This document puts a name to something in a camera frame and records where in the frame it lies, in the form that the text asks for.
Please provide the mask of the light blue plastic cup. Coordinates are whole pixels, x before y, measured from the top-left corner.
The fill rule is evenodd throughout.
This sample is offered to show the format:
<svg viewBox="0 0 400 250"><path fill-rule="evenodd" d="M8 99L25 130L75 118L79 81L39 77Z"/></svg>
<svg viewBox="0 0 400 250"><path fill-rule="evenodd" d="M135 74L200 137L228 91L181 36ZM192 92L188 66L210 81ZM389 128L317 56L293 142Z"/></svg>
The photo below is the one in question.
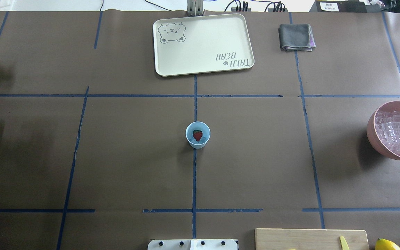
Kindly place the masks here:
<svg viewBox="0 0 400 250"><path fill-rule="evenodd" d="M193 138L193 131L194 130L201 130L203 132L203 137L200 140L200 142L195 141ZM211 131L210 128L208 127L207 124L203 122L192 122L190 125L185 130L185 136L188 141L188 143L194 148L194 149L201 149L203 148L207 142L210 139L211 136Z"/></svg>

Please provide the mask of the red strawberry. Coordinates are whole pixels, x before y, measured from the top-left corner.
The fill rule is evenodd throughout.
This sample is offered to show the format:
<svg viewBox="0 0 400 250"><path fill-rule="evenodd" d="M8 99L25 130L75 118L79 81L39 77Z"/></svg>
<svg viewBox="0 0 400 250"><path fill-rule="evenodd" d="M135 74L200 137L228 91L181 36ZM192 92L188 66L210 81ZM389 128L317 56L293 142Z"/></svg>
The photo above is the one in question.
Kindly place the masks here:
<svg viewBox="0 0 400 250"><path fill-rule="evenodd" d="M203 132L201 130L194 130L193 131L193 138L195 141L200 142L203 137Z"/></svg>

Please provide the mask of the pink bowl of ice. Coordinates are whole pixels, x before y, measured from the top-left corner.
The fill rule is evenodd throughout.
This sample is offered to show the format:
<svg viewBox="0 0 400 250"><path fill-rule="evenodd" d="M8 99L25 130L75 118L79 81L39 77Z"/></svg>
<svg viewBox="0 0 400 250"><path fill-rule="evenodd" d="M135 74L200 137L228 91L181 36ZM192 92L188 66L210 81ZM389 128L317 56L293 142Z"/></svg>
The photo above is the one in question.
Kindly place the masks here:
<svg viewBox="0 0 400 250"><path fill-rule="evenodd" d="M400 101L387 102L373 112L368 121L367 136L381 155L400 160Z"/></svg>

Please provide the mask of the grey folded cloth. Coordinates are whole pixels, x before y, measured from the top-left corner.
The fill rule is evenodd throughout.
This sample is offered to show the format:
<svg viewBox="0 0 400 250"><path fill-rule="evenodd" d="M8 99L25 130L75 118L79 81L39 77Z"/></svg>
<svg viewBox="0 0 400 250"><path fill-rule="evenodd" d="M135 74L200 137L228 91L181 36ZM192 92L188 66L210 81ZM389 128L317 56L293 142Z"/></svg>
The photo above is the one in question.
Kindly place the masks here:
<svg viewBox="0 0 400 250"><path fill-rule="evenodd" d="M280 48L285 51L307 51L316 48L310 24L280 24Z"/></svg>

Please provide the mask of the yellow lemon right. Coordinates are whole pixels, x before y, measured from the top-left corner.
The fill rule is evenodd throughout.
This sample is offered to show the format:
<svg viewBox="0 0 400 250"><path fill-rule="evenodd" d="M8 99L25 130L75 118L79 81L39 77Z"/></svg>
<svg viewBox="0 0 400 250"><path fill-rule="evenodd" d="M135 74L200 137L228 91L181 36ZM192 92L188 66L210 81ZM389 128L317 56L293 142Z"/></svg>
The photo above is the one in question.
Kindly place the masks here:
<svg viewBox="0 0 400 250"><path fill-rule="evenodd" d="M393 241L378 238L376 240L375 250L400 250L400 247Z"/></svg>

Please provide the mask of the yellow knife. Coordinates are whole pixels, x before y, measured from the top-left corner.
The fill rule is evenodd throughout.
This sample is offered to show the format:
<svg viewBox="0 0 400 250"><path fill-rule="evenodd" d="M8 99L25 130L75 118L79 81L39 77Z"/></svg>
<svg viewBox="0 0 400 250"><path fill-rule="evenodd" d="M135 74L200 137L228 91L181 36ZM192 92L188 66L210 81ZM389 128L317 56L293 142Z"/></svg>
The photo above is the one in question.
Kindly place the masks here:
<svg viewBox="0 0 400 250"><path fill-rule="evenodd" d="M344 236L340 236L340 246L341 246L341 250L350 250L349 245L346 241L346 238Z"/></svg>

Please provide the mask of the wooden cutting board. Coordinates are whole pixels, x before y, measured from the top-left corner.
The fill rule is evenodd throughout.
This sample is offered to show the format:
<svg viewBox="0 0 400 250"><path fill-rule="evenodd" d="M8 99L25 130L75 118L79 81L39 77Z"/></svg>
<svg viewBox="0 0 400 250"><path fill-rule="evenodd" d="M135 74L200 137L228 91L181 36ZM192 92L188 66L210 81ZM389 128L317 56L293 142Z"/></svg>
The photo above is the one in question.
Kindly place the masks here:
<svg viewBox="0 0 400 250"><path fill-rule="evenodd" d="M343 236L351 250L368 250L366 231L325 229L255 229L257 250L341 250Z"/></svg>

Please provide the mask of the cream bear tray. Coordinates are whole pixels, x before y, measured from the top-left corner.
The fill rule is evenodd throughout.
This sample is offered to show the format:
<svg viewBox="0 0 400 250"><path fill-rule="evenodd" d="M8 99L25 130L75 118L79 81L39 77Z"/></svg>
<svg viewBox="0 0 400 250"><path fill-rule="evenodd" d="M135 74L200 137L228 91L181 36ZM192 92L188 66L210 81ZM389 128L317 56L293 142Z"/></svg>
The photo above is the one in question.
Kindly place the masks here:
<svg viewBox="0 0 400 250"><path fill-rule="evenodd" d="M246 19L238 13L159 19L153 46L163 77L243 70L255 62Z"/></svg>

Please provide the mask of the aluminium frame post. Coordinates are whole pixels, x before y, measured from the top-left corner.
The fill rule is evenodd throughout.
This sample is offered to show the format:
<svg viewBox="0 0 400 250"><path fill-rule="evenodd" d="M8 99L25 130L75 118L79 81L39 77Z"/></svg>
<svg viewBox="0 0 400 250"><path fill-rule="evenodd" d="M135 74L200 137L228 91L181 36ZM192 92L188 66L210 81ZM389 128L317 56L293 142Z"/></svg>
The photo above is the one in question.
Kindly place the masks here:
<svg viewBox="0 0 400 250"><path fill-rule="evenodd" d="M187 0L187 16L203 16L203 0Z"/></svg>

